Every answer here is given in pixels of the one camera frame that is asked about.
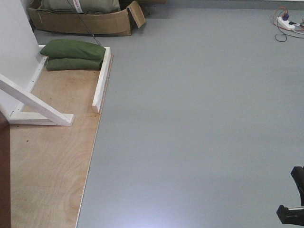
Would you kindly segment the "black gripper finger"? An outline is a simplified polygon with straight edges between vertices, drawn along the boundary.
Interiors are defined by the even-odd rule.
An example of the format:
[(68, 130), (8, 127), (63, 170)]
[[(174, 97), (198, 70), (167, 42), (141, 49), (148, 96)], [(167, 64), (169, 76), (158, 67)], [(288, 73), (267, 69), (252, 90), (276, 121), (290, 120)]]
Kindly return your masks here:
[(303, 225), (304, 224), (304, 207), (288, 208), (280, 205), (276, 211), (282, 224)]
[(301, 206), (303, 206), (304, 205), (304, 168), (301, 166), (294, 166), (291, 171), (291, 176), (295, 181), (301, 199)]

